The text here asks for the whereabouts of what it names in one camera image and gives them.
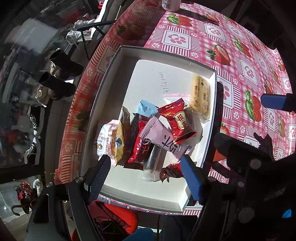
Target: black and white sneaker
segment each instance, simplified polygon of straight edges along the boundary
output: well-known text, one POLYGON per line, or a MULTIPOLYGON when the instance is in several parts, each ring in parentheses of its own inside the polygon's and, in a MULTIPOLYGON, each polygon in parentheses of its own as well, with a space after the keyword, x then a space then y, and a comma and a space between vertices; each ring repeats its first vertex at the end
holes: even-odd
POLYGON ((28 150, 23 154, 25 164, 39 164, 40 142, 37 137, 33 138, 33 142, 28 150))
POLYGON ((33 107, 29 105, 27 115, 30 117, 31 122, 33 123, 34 136, 39 136, 42 131, 44 113, 45 109, 43 107, 33 107))

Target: white bottle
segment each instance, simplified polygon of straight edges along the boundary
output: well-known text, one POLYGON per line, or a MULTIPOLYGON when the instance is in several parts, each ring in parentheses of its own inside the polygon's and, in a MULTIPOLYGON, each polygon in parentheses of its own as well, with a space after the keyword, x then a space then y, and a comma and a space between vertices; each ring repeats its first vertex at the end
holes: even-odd
POLYGON ((181 0, 162 0, 161 5, 166 11, 177 12, 180 9, 181 0))

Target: black boot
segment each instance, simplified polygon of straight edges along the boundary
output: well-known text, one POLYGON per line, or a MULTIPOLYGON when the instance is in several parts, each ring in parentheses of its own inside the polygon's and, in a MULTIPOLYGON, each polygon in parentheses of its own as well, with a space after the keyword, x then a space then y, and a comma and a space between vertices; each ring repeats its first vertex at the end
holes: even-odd
POLYGON ((41 75, 39 84, 52 89, 60 97, 69 97, 74 95, 76 91, 76 86, 74 84, 61 81, 48 72, 41 75))
POLYGON ((82 74, 84 67, 72 61, 70 57, 61 49, 55 51, 50 56, 51 62, 58 66, 62 72, 68 73, 72 76, 79 76, 82 74))

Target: tablecloth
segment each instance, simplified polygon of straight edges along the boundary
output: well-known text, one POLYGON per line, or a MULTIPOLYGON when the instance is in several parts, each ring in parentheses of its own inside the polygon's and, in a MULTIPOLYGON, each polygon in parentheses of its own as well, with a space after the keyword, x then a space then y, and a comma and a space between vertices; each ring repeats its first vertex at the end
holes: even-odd
MULTIPOLYGON (((218 82, 224 87, 223 132, 255 147, 259 142, 254 133, 263 138, 269 134, 276 160, 295 150, 295 117, 264 108, 260 103, 263 93, 292 93, 277 49, 267 48, 232 19, 202 5, 182 2, 180 11, 173 13, 163 10, 158 0, 135 0, 108 31, 77 87, 55 183, 70 182, 78 176, 90 110, 109 63, 121 45, 167 51, 215 69, 218 82)), ((219 163, 229 169, 225 160, 219 163)), ((223 183, 229 181, 213 169, 209 176, 223 183)))

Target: shoelace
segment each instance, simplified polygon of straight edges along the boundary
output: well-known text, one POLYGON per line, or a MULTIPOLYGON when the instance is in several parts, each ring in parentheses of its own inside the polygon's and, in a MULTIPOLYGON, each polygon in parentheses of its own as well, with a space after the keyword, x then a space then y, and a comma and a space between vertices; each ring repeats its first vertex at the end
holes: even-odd
POLYGON ((33 154, 35 152, 35 150, 36 150, 35 143, 32 143, 32 145, 28 149, 28 155, 33 154))
POLYGON ((33 128, 34 129, 37 129, 38 128, 38 123, 37 123, 37 121, 36 121, 36 118, 35 118, 35 116, 30 116, 30 121, 33 123, 33 128))

